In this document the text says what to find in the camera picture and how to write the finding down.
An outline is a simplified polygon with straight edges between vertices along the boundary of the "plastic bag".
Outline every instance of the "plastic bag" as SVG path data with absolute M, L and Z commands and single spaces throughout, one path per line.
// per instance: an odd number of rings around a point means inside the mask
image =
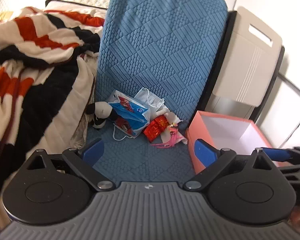
M 120 116 L 114 125 L 129 136 L 136 138 L 149 125 L 149 108 L 124 93 L 114 90 L 108 103 Z

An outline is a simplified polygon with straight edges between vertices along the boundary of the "red black white blanket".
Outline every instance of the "red black white blanket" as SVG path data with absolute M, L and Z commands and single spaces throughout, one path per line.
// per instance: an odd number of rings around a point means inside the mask
M 28 7 L 0 23 L 0 192 L 27 154 L 69 147 L 92 94 L 96 64 L 84 58 L 98 57 L 104 16 Z

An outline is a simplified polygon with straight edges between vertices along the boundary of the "red wrapped package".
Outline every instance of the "red wrapped package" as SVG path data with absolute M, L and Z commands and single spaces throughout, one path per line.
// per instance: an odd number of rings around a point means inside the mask
M 143 130 L 143 133 L 148 138 L 149 142 L 152 143 L 153 140 L 156 139 L 169 125 L 167 118 L 164 115 L 159 115 L 150 122 Z

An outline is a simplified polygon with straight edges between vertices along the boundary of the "open pink box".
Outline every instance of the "open pink box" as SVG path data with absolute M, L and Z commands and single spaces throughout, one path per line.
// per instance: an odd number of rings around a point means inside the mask
M 204 111 L 197 111 L 186 137 L 196 174 L 205 168 L 194 154 L 194 143 L 199 138 L 218 150 L 230 148 L 240 155 L 250 155 L 256 147 L 272 147 L 253 121 Z

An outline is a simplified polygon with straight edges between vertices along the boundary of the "stuffed toy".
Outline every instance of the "stuffed toy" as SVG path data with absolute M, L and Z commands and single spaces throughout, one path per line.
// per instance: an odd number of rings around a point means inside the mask
M 115 122 L 119 115 L 107 102 L 96 102 L 90 104 L 86 108 L 86 114 L 91 114 L 91 124 L 96 129 L 101 129 L 106 124 L 106 119 L 110 118 L 111 121 Z

